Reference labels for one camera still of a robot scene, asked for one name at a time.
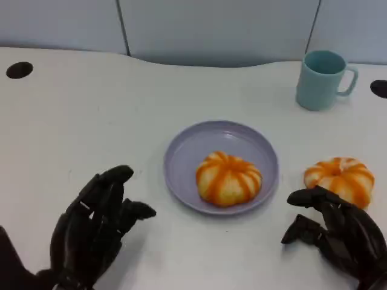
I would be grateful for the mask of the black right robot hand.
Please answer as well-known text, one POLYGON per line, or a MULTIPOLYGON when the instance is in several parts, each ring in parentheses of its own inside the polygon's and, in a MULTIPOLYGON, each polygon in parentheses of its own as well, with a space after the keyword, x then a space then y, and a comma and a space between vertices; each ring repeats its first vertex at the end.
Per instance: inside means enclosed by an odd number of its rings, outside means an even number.
POLYGON ((319 185, 294 191, 287 202, 321 212, 325 226, 298 214, 282 244, 314 245, 334 267, 356 278, 358 289, 386 289, 386 240, 367 212, 319 185))

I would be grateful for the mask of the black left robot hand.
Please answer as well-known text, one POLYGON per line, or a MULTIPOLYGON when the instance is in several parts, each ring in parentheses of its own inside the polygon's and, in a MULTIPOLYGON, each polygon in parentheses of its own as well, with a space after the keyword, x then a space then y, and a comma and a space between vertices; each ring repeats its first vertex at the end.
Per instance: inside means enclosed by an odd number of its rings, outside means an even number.
POLYGON ((124 235, 156 216, 148 204, 124 197, 133 174, 127 165, 96 174, 61 214, 50 243, 55 289, 92 289, 118 256, 124 235))

